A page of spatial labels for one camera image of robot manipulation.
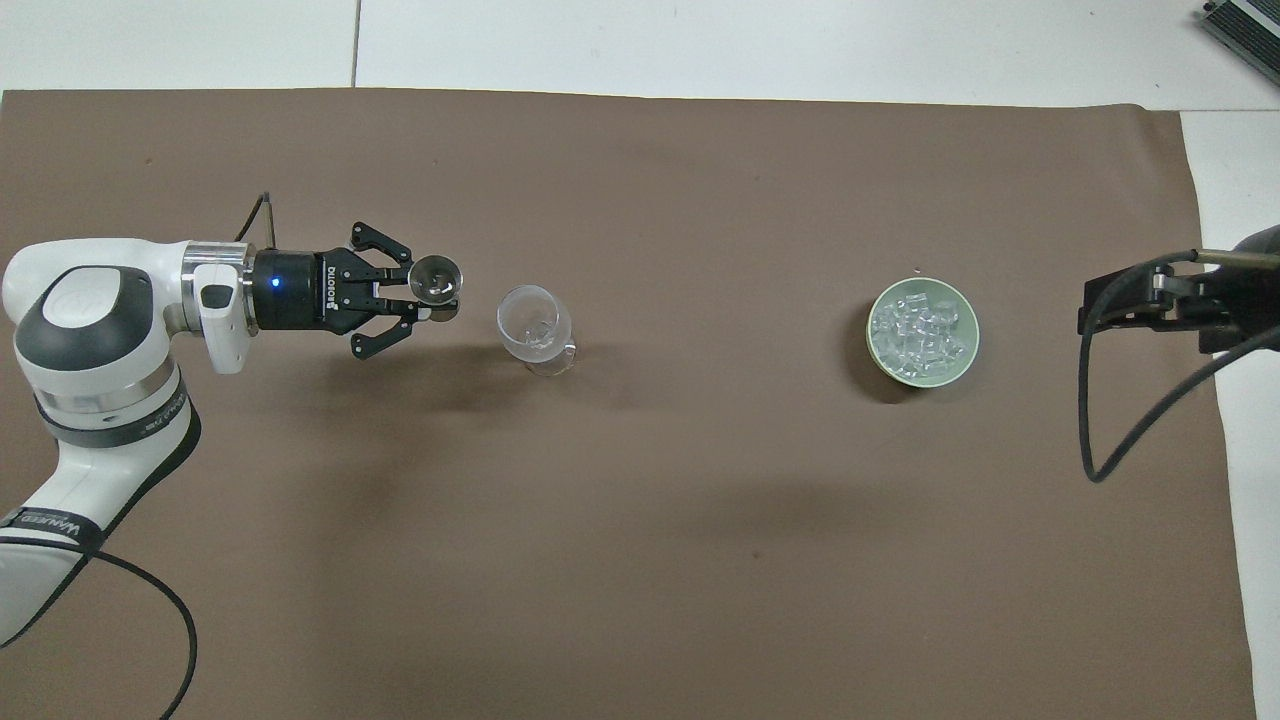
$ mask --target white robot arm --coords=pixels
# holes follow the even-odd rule
[[[397,266],[356,252],[378,250]],[[58,468],[0,519],[0,647],[49,609],[142,496],[200,439],[200,416],[169,354],[170,337],[202,336],[218,373],[239,372],[260,329],[349,334],[367,359],[408,337],[421,319],[448,320],[462,275],[440,256],[415,263],[407,247],[352,227],[328,252],[257,251],[239,242],[152,243],[63,240],[19,251],[4,274],[4,307],[36,407],[58,441]],[[410,284],[416,301],[379,297]],[[353,331],[376,315],[394,325]]]

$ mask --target black wire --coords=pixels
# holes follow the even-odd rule
[[[151,573],[147,573],[142,568],[116,557],[109,552],[102,552],[101,550],[91,550],[86,547],[78,547],[74,544],[67,544],[61,542],[36,539],[36,538],[17,538],[17,537],[0,537],[0,544],[26,544],[32,547],[52,547],[56,550],[68,550],[70,552],[78,552],[86,557],[105,560],[106,562],[115,565],[133,573],[134,575],[142,578],[143,580],[151,583],[154,588],[160,591],[178,612],[182,614],[182,621],[187,625],[187,673],[182,678],[182,685],[178,687],[178,693],[173,696],[173,701],[169,702],[169,707],[165,708],[164,714],[160,715],[160,720],[168,720],[173,716],[173,712],[178,710],[178,705],[182,703],[182,698],[187,694],[187,688],[191,687],[191,679],[196,675],[196,620],[191,616],[191,610],[187,609],[187,603],[178,597],[178,593],[173,592],[169,585],[164,584],[160,578],[156,578]]]
[[[262,208],[262,202],[265,200],[266,200],[265,192],[257,196],[257,202],[255,202],[253,209],[248,211],[248,219],[244,220],[244,227],[241,228],[241,232],[236,233],[236,240],[233,240],[232,242],[239,242],[244,240],[244,236],[248,234],[248,228],[253,225],[253,218],[257,218],[257,211],[259,209]]]
[[[1197,254],[1194,250],[1188,250],[1184,252],[1171,252],[1169,255],[1162,255],[1155,260],[1142,263],[1129,268],[1123,274],[1111,281],[1098,299],[1094,301],[1093,307],[1089,310],[1088,316],[1084,320],[1084,331],[1080,334],[1080,368],[1079,368],[1079,396],[1078,396],[1078,411],[1079,411],[1079,424],[1080,424],[1080,460],[1084,464],[1084,474],[1094,483],[1101,483],[1107,479],[1107,475],[1116,469],[1120,460],[1133,448],[1138,439],[1148,430],[1156,420],[1161,418],[1175,402],[1183,398],[1188,392],[1190,392],[1196,386],[1208,379],[1213,373],[1221,370],[1222,368],[1235,363],[1240,357],[1244,357],[1254,350],[1268,346],[1280,341],[1280,325],[1276,325],[1266,332],[1258,333],[1252,338],[1236,345],[1235,347],[1228,350],[1222,355],[1219,355],[1212,361],[1204,364],[1198,370],[1187,377],[1183,382],[1178,383],[1174,389],[1169,391],[1164,397],[1156,402],[1146,415],[1142,416],[1138,423],[1124,436],[1120,445],[1111,452],[1111,455],[1102,464],[1102,468],[1094,468],[1093,465],[1093,448],[1089,442],[1089,350],[1093,345],[1093,334],[1098,325],[1098,320],[1102,319],[1102,313],[1107,310],[1107,306],[1115,300],[1115,296],[1120,293],[1128,284],[1133,283],[1138,277],[1140,277],[1147,270],[1157,268],[1160,265],[1167,265],[1179,261],[1193,261]]]

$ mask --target black cylinder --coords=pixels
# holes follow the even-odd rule
[[[321,331],[320,258],[261,250],[253,259],[253,314],[264,331]]]

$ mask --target bowl rim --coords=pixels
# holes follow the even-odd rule
[[[876,346],[872,345],[872,318],[876,315],[876,309],[879,307],[881,301],[883,301],[884,296],[888,295],[897,286],[905,284],[905,283],[909,283],[909,282],[915,282],[915,281],[925,281],[925,282],[941,284],[942,287],[950,290],[951,292],[956,293],[956,296],[965,304],[965,306],[969,309],[969,313],[973,315],[973,331],[974,331],[973,352],[969,354],[969,360],[964,364],[964,368],[960,368],[960,372],[956,373],[955,377],[952,377],[950,379],[946,379],[946,380],[942,380],[942,382],[932,382],[932,383],[931,382],[919,382],[919,380],[913,380],[913,379],[899,377],[897,373],[893,373],[892,370],[890,370],[888,368],[884,366],[884,363],[881,361],[879,355],[876,355]],[[956,287],[954,284],[951,284],[951,283],[948,283],[946,281],[940,281],[938,278],[932,278],[929,275],[911,275],[909,278],[902,278],[902,279],[897,281],[896,283],[886,287],[883,292],[881,292],[878,296],[876,296],[876,301],[872,302],[870,313],[867,314],[865,334],[867,334],[867,354],[872,356],[872,361],[876,363],[876,366],[879,368],[882,373],[884,373],[886,375],[893,378],[895,380],[897,380],[897,382],[900,382],[900,383],[902,383],[905,386],[918,387],[918,388],[923,388],[923,389],[929,389],[929,388],[948,386],[948,384],[959,380],[960,378],[963,378],[964,374],[969,372],[969,368],[973,366],[973,361],[978,357],[978,348],[982,347],[982,323],[978,320],[978,311],[973,309],[973,302],[969,302],[969,299],[965,296],[965,293],[963,293],[959,290],[956,290]]]

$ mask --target glass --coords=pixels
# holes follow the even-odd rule
[[[573,366],[573,320],[558,297],[536,284],[513,288],[498,304],[502,345],[535,375],[558,375]]]

